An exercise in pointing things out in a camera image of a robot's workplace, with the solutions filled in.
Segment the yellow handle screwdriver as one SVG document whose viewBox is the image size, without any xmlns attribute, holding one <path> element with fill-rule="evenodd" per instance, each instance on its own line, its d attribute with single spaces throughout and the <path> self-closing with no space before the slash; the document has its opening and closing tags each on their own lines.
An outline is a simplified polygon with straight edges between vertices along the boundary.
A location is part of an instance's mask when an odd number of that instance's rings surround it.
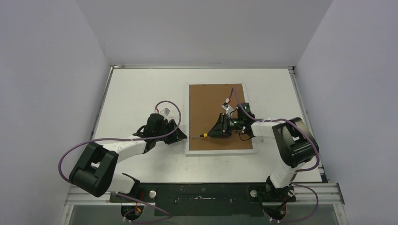
<svg viewBox="0 0 398 225">
<path fill-rule="evenodd" d="M 207 137 L 208 137 L 208 134 L 204 133 L 204 134 L 200 134 L 200 135 L 197 135 L 197 136 L 193 136 L 191 138 L 192 139 L 198 139 L 198 138 L 207 138 Z"/>
</svg>

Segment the white picture frame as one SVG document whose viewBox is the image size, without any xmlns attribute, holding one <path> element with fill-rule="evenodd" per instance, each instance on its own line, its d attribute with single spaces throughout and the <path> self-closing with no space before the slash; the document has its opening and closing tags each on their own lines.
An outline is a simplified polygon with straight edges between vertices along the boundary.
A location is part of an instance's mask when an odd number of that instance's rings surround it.
<svg viewBox="0 0 398 225">
<path fill-rule="evenodd" d="M 185 122 L 186 133 L 189 137 L 185 151 L 187 157 L 257 153 L 252 140 L 242 141 L 235 132 L 227 138 L 197 137 L 210 131 L 218 120 L 219 114 L 225 112 L 222 104 L 230 96 L 232 88 L 235 88 L 239 102 L 249 100 L 244 82 L 188 84 L 188 103 L 185 105 L 188 117 Z"/>
</svg>

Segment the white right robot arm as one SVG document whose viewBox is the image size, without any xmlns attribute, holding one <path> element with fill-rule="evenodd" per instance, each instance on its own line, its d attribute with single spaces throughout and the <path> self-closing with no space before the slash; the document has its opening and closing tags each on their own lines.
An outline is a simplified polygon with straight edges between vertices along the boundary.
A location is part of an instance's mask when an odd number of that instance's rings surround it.
<svg viewBox="0 0 398 225">
<path fill-rule="evenodd" d="M 231 106 L 225 103 L 222 107 L 226 112 L 220 113 L 215 125 L 200 137 L 227 138 L 237 131 L 250 139 L 275 139 L 281 163 L 267 179 L 269 185 L 265 194 L 269 200 L 279 200 L 284 195 L 283 188 L 292 183 L 298 172 L 305 171 L 303 166 L 313 158 L 320 159 L 319 147 L 301 118 L 260 120 L 255 118 L 246 102 L 237 104 L 237 117 L 233 118 Z"/>
</svg>

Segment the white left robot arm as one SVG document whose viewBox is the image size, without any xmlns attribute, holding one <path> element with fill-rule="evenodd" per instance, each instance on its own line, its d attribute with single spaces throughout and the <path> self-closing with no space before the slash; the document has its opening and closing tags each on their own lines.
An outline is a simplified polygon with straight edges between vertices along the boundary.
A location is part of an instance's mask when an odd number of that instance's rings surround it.
<svg viewBox="0 0 398 225">
<path fill-rule="evenodd" d="M 149 152 L 157 142 L 170 145 L 185 139 L 186 134 L 178 128 L 174 120 L 152 113 L 147 123 L 126 141 L 104 145 L 88 143 L 70 172 L 69 181 L 95 197 L 106 192 L 118 192 L 128 202 L 134 202 L 140 196 L 140 189 L 135 186 L 139 180 L 125 173 L 116 173 L 116 165 L 133 156 Z"/>
</svg>

